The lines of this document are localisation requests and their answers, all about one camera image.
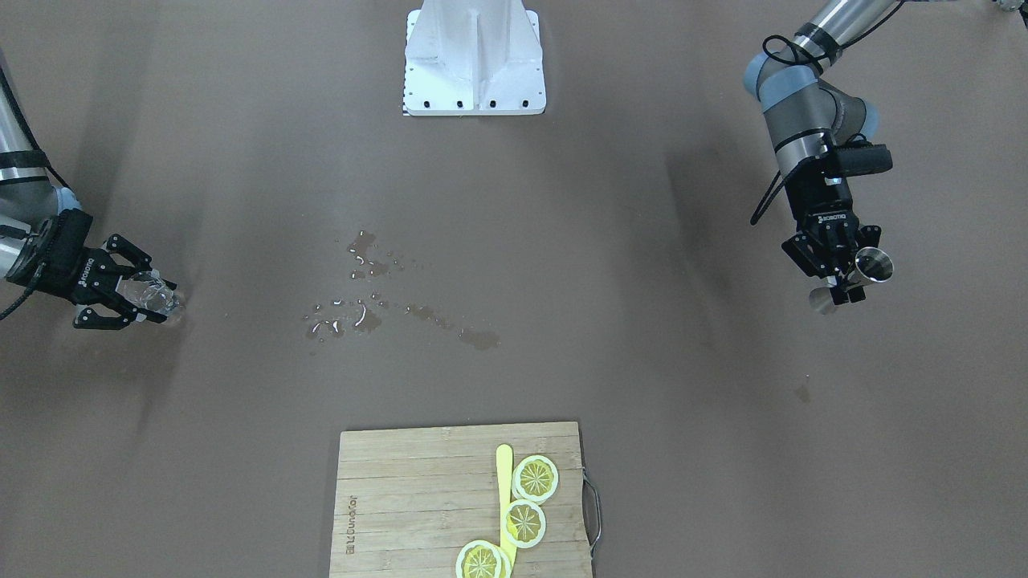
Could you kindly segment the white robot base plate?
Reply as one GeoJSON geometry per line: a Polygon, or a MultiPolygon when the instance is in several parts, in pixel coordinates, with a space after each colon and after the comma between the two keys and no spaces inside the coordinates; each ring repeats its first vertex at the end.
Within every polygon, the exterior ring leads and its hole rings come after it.
{"type": "Polygon", "coordinates": [[[541,22],[523,2],[426,1],[405,33],[404,114],[545,112],[541,22]]]}

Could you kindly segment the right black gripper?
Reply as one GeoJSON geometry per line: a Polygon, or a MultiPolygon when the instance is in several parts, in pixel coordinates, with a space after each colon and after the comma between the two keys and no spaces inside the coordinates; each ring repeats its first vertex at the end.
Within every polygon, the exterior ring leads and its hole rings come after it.
{"type": "MultiPolygon", "coordinates": [[[[166,324],[169,316],[139,308],[126,299],[115,299],[111,288],[91,286],[88,281],[98,261],[96,250],[85,246],[91,230],[91,215],[81,209],[66,209],[51,216],[30,236],[28,242],[28,291],[42,292],[76,304],[74,329],[116,332],[133,323],[166,324]]],[[[152,257],[133,245],[124,234],[110,234],[103,244],[106,275],[116,275],[146,284],[177,290],[177,284],[152,267],[152,257]]]]}

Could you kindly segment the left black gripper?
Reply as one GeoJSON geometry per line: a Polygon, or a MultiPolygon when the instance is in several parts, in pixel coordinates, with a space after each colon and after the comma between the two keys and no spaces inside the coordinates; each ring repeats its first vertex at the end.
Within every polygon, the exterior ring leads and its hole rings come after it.
{"type": "Polygon", "coordinates": [[[796,234],[781,248],[805,275],[822,280],[809,293],[811,308],[841,308],[844,296],[859,303],[867,287],[883,282],[882,230],[860,227],[848,178],[833,174],[832,160],[805,158],[785,179],[796,234]]]}

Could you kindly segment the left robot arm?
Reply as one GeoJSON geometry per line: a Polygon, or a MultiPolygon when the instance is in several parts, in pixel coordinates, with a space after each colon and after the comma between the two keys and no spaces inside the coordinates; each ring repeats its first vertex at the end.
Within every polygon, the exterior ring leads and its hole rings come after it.
{"type": "Polygon", "coordinates": [[[778,165],[750,223],[785,194],[796,227],[782,249],[805,275],[822,280],[809,303],[823,315],[859,303],[867,286],[887,282],[895,270],[879,246],[881,228],[856,216],[849,186],[851,178],[893,166],[887,147],[871,142],[879,113],[823,76],[846,48],[898,9],[897,1],[830,1],[792,37],[777,36],[777,51],[762,47],[743,77],[761,106],[778,165]]]}

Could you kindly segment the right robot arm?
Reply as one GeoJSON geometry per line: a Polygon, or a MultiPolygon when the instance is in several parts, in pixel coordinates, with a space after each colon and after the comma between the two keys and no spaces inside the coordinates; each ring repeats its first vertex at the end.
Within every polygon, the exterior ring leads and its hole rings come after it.
{"type": "Polygon", "coordinates": [[[185,306],[177,286],[149,254],[124,234],[88,246],[91,215],[35,139],[6,75],[1,84],[1,274],[23,289],[3,317],[43,293],[72,303],[79,329],[179,318],[185,306]]]}

